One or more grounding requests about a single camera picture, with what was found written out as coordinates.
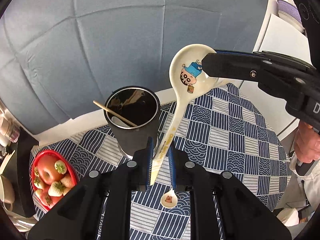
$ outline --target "black handle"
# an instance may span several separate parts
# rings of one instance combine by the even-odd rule
[[[320,135],[319,130],[317,130],[316,128],[313,128],[313,130]],[[313,168],[317,165],[318,162],[319,162],[319,160],[317,160],[317,161],[313,160],[311,163],[302,163],[299,160],[297,160],[296,172],[300,176],[308,176],[311,174]]]

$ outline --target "wooden chopstick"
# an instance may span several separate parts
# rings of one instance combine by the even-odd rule
[[[108,113],[113,114],[114,116],[118,117],[120,120],[132,125],[133,127],[137,127],[137,125],[134,124],[133,122],[129,121],[128,119],[124,118],[123,116],[121,116],[121,115],[117,114],[116,112],[112,111],[110,108],[105,107],[104,105],[100,104],[96,100],[94,100],[93,103],[95,105],[99,106],[100,108],[102,108],[103,110],[107,111]]]

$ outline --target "apple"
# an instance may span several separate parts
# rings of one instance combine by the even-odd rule
[[[38,161],[39,176],[45,184],[51,185],[55,181],[59,181],[64,177],[56,171],[54,164],[59,160],[58,157],[52,155],[44,155]]]

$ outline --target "purple basket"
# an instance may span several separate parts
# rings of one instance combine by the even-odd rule
[[[284,1],[284,0],[277,0],[278,1],[278,10],[285,12],[295,18],[298,22],[301,22],[301,17],[297,8],[295,8],[292,4]]]

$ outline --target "white strawberry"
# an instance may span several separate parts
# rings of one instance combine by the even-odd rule
[[[56,163],[54,164],[54,168],[60,174],[66,174],[67,173],[67,166],[62,160],[56,161]]]
[[[39,177],[39,170],[38,170],[38,166],[36,166],[36,167],[35,167],[34,172],[35,172],[35,175],[36,175],[37,177]]]
[[[45,183],[42,181],[40,177],[35,177],[35,179],[33,180],[33,183],[39,189],[44,189],[45,187]]]
[[[65,187],[72,188],[74,186],[69,173],[66,174],[60,181]]]
[[[42,195],[43,190],[42,189],[37,189],[35,191],[36,196],[38,197],[38,199],[40,199],[41,195]]]
[[[64,190],[64,186],[60,181],[55,181],[51,184],[48,194],[52,197],[60,197],[62,196],[62,192]]]
[[[63,195],[65,196],[70,190],[71,190],[71,188],[65,187],[63,189]]]

